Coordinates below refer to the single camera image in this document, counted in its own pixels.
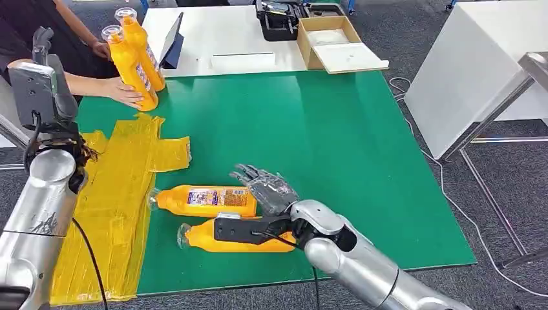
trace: orange bottle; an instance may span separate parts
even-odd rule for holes
[[[139,61],[143,65],[153,89],[157,92],[161,91],[165,87],[165,79],[160,72],[160,65],[149,46],[149,36],[137,22],[137,11],[132,8],[120,8],[116,10],[114,16],[121,24],[127,42],[139,55]]]
[[[151,209],[165,209],[176,215],[214,218],[219,212],[255,216],[257,201],[247,187],[179,185],[149,194]]]
[[[150,111],[158,106],[158,96],[139,62],[137,53],[126,42],[120,26],[106,26],[101,32],[103,39],[111,48],[111,57],[120,73],[121,80],[143,94],[139,104],[141,111]]]
[[[182,224],[177,231],[177,244],[181,249],[199,247],[213,253],[285,253],[294,250],[291,245],[276,239],[270,239],[262,244],[228,242],[215,240],[214,218],[197,226]],[[285,232],[279,236],[291,243],[295,243],[295,237],[291,232]]]

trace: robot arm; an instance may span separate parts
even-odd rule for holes
[[[51,29],[34,35],[33,59],[10,69],[21,124],[34,134],[25,151],[29,177],[0,236],[0,309],[49,309],[53,271],[85,184],[86,148],[78,106],[56,55]]]
[[[279,235],[291,230],[299,249],[310,263],[338,281],[364,303],[384,310],[471,310],[422,284],[381,253],[344,216],[316,200],[299,200],[295,191],[277,175],[250,165],[232,172],[263,206],[266,216],[254,220],[215,219],[216,226],[230,225],[237,238],[261,243],[269,239],[260,231]],[[238,241],[216,233],[217,240]]]

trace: white cable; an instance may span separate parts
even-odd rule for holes
[[[403,90],[401,87],[398,87],[396,85],[394,85],[394,81],[404,81],[406,83],[408,83],[408,85],[410,86],[411,85],[411,81],[409,81],[409,79],[406,79],[404,77],[393,77],[392,79],[390,79],[388,81],[388,84],[393,87],[394,89],[400,91],[401,93],[400,94],[397,94],[394,96],[394,99],[396,102],[398,101],[401,101],[401,100],[404,100],[403,96],[407,93],[407,91]],[[411,134],[413,135],[413,137],[415,136],[415,133],[413,131],[413,126],[411,125],[411,122],[409,122],[406,118],[404,118],[405,121],[407,122],[407,124],[409,125],[409,129],[411,130]],[[483,246],[483,249],[485,250],[485,252],[487,253],[487,256],[489,257],[489,260],[491,262],[491,265],[493,266],[493,268],[495,269],[495,271],[501,276],[503,277],[506,281],[510,282],[511,284],[514,284],[515,286],[519,287],[520,289],[523,289],[524,291],[528,292],[528,293],[531,293],[533,295],[536,295],[536,296],[541,296],[541,297],[548,297],[548,294],[542,294],[542,293],[537,293],[535,291],[532,291],[526,287],[524,287],[523,285],[519,284],[518,282],[510,279],[506,274],[503,274],[500,269],[498,269],[494,259],[493,259],[493,256],[491,255],[491,252],[489,251],[489,248],[487,247],[487,245],[485,244],[485,241],[483,241],[483,236],[481,235],[481,232],[480,232],[480,228],[478,226],[478,224],[476,224],[476,222],[474,222],[474,220],[472,220],[470,218],[470,216],[468,216],[468,214],[466,214],[466,212],[463,211],[463,209],[461,209],[457,203],[455,203],[453,201],[453,199],[449,198],[449,196],[447,196],[447,194],[445,193],[445,185],[443,183],[443,166],[442,164],[440,164],[437,160],[435,160],[432,156],[430,156],[428,153],[426,153],[425,151],[423,151],[423,149],[421,149],[421,152],[426,156],[428,157],[432,162],[434,162],[436,165],[439,166],[439,180],[440,180],[440,184],[441,184],[441,192],[443,193],[443,195],[445,196],[445,198],[451,203],[453,204],[453,206],[455,206],[455,208],[462,214],[464,215],[464,217],[476,228],[476,232],[478,233],[478,237],[479,237],[479,240],[481,242],[481,245]]]

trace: green mat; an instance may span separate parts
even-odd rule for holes
[[[188,169],[159,173],[156,186],[237,185],[236,163],[280,172],[302,199],[346,216],[404,269],[475,263],[430,168],[380,72],[323,71],[167,80],[151,114],[162,138],[191,137]],[[108,136],[135,110],[85,98],[82,132]],[[304,253],[181,250],[181,223],[205,219],[152,212],[138,294],[309,280]]]

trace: yellow plastic sheet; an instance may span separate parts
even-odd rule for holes
[[[155,172],[186,168],[191,159],[188,137],[159,139],[163,119],[136,116],[117,121],[110,140],[100,131],[83,134],[100,155],[86,166],[88,182],[78,195],[74,217],[91,243],[109,300],[135,297],[149,227],[146,197]],[[54,271],[50,303],[99,300],[90,254],[71,225]]]

